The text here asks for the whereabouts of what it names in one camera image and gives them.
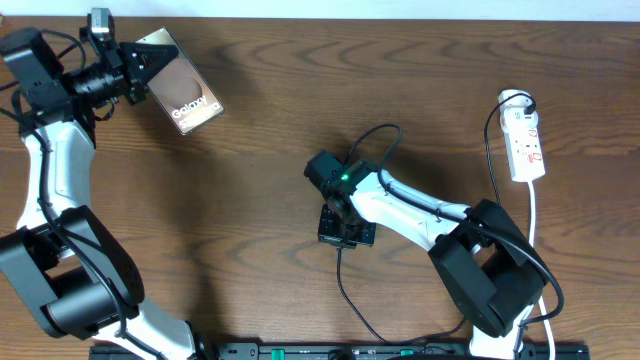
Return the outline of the Galaxy S25 Ultra smartphone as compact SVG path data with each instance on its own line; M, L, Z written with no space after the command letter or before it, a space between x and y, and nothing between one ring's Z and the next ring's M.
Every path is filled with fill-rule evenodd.
M224 113L223 104L166 27L138 40L174 45L178 55L149 83L149 89L181 135L189 135Z

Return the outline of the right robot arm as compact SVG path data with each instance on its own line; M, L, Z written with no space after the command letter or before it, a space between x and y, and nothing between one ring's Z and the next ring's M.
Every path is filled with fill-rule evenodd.
M439 200L378 165L349 164L327 151L308 161L304 175L324 199L320 242L340 251L371 246L383 226L428 253L452 301L473 326L472 356L516 359L526 327L562 311L557 279L497 203ZM546 286L556 292L557 305L534 318L532 308Z

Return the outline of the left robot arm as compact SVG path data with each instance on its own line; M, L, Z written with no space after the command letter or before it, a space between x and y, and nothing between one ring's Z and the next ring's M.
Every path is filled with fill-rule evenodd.
M141 102L177 47L84 27L72 44L92 48L97 61L66 71L46 38L31 27L1 40L18 82L9 116L30 157L24 212L1 240L2 273L51 337L106 341L144 359L211 358L187 321L146 298L133 259L90 207L97 110Z

